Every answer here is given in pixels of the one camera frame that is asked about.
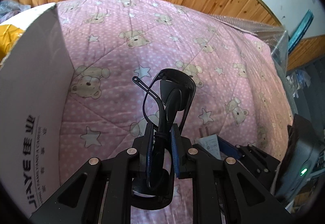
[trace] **star print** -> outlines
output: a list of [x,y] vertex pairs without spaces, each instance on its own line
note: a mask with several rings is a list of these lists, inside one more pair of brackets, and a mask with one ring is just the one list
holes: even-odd
[[99,136],[100,136],[100,131],[92,131],[87,126],[87,133],[81,135],[80,138],[83,140],[86,140],[84,146],[85,146],[85,148],[88,148],[92,144],[96,145],[96,146],[101,146],[101,143],[97,140]]
[[179,185],[177,186],[174,186],[174,193],[173,193],[173,197],[176,197],[176,196],[181,196],[180,193],[178,192],[179,190]]
[[144,76],[151,77],[149,71],[150,71],[150,67],[142,67],[139,65],[139,68],[137,68],[134,72],[137,73],[138,77],[141,79]]
[[177,36],[170,35],[170,37],[168,37],[168,38],[172,39],[173,42],[180,42],[180,40]]
[[69,21],[69,19],[64,19],[62,22],[61,22],[61,24],[68,24],[70,21]]
[[98,41],[99,36],[93,36],[93,35],[91,35],[91,36],[86,37],[86,38],[88,40],[88,43],[91,43],[91,42],[99,42]]
[[207,124],[208,121],[214,121],[210,118],[211,111],[206,112],[204,108],[202,108],[202,114],[199,116],[200,119],[203,120],[203,125]]
[[219,67],[217,67],[214,71],[218,72],[219,75],[224,75],[225,74],[224,72],[222,72],[222,68],[219,68]]

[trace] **screw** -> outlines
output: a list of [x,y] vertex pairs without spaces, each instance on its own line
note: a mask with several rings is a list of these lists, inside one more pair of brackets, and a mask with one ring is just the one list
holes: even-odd
[[188,153],[189,153],[189,154],[197,154],[198,151],[197,151],[197,149],[195,149],[195,148],[189,148],[189,149],[188,149]]
[[98,162],[99,162],[99,159],[96,158],[96,157],[93,157],[93,158],[90,158],[90,159],[89,159],[89,163],[90,163],[92,166],[98,164]]
[[233,157],[228,157],[225,161],[230,165],[233,165],[236,162],[235,158]]
[[128,154],[136,154],[137,153],[137,149],[136,148],[129,148],[126,151]]

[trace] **yellow packaging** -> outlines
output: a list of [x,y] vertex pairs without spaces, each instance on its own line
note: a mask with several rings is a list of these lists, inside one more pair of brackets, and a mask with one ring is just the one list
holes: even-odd
[[0,62],[11,51],[24,30],[12,24],[0,25]]

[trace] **green led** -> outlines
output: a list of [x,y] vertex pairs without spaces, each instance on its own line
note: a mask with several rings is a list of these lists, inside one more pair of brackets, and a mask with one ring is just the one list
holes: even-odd
[[302,176],[305,172],[307,172],[307,168],[305,168],[304,170],[301,171],[301,175]]

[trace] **polka dot fabric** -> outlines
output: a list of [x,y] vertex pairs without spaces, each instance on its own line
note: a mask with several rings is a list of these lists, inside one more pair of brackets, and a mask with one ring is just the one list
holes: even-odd
[[[293,118],[261,40],[160,0],[70,0],[58,11],[75,67],[60,132],[61,183],[89,158],[114,157],[143,135],[144,92],[132,77],[149,85],[164,68],[183,71],[197,85],[183,136],[194,143],[207,128],[282,160]],[[158,84],[154,89],[159,93]],[[157,110],[148,98],[146,112],[155,123]],[[191,218],[191,182],[176,180],[167,208],[132,208],[131,223],[185,224]]]

